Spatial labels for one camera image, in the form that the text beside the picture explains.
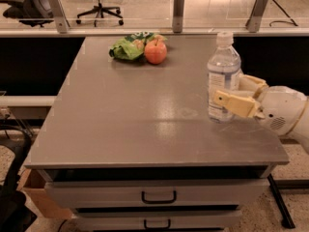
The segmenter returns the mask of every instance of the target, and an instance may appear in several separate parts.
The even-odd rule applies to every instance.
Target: bottle cap
[[[216,36],[216,44],[219,46],[232,45],[233,42],[233,32],[220,32]]]

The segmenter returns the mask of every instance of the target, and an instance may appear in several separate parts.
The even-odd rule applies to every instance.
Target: black handle
[[[169,200],[147,200],[146,199],[146,192],[145,191],[142,191],[142,201],[145,203],[145,204],[148,204],[148,205],[164,205],[164,204],[172,204],[176,201],[177,199],[177,193],[176,191],[174,190],[173,191],[173,198],[172,199],[169,199]]]
[[[166,230],[166,229],[170,229],[170,227],[171,227],[171,219],[167,220],[167,225],[164,227],[149,227],[147,225],[147,220],[146,219],[144,220],[144,228],[147,230]]]

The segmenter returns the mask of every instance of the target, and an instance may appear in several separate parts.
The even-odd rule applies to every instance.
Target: water bottle
[[[232,46],[233,42],[232,32],[218,33],[217,49],[208,61],[209,116],[217,123],[229,122],[234,117],[231,112],[212,100],[216,90],[237,90],[239,88],[241,60]]]

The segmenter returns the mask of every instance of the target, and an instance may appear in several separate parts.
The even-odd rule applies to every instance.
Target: cardboard box
[[[45,218],[71,219],[71,210],[60,208],[47,195],[44,186],[45,180],[38,171],[26,169],[22,174],[18,188],[26,192]]]

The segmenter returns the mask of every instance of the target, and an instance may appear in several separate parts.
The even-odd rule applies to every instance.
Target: tile floor
[[[170,27],[172,14],[172,0],[104,0],[106,5],[117,4],[123,9],[125,17],[124,28],[149,28],[156,27],[163,29]],[[291,17],[299,23],[301,28],[309,27],[309,0],[277,0],[284,7]],[[62,0],[65,13],[72,27],[91,28],[93,29],[92,19],[83,21],[82,25],[76,25],[75,15],[92,8],[96,0]],[[244,27],[246,19],[250,16],[251,8],[254,0],[186,0],[184,17],[185,27]],[[1,4],[2,12],[8,6]],[[263,20],[263,27],[268,27],[270,21],[274,19],[287,19],[282,12],[274,5],[272,1],[267,4],[267,10]],[[113,18],[107,18],[98,25],[99,28],[119,27]],[[273,28],[293,26],[286,23],[275,23]],[[26,26],[18,23],[13,19],[0,20],[0,28],[23,29]],[[291,162],[286,166],[277,167],[273,171],[275,179],[304,178],[309,179],[309,156],[297,144],[285,144],[287,153]],[[10,158],[7,152],[1,148],[0,150],[0,169],[7,165]],[[296,229],[290,230],[294,232],[309,231],[309,190],[282,190],[283,198],[294,219]],[[48,219],[42,217],[38,209],[28,199],[27,206],[30,207],[37,215],[38,219],[28,229],[28,232],[74,232],[79,231],[75,224],[70,221],[66,222],[61,230],[59,230],[62,220]],[[266,231],[278,232],[288,231],[281,226],[281,215],[275,204],[269,189],[254,203],[243,207],[243,217],[240,223],[226,231],[230,232],[251,232]]]

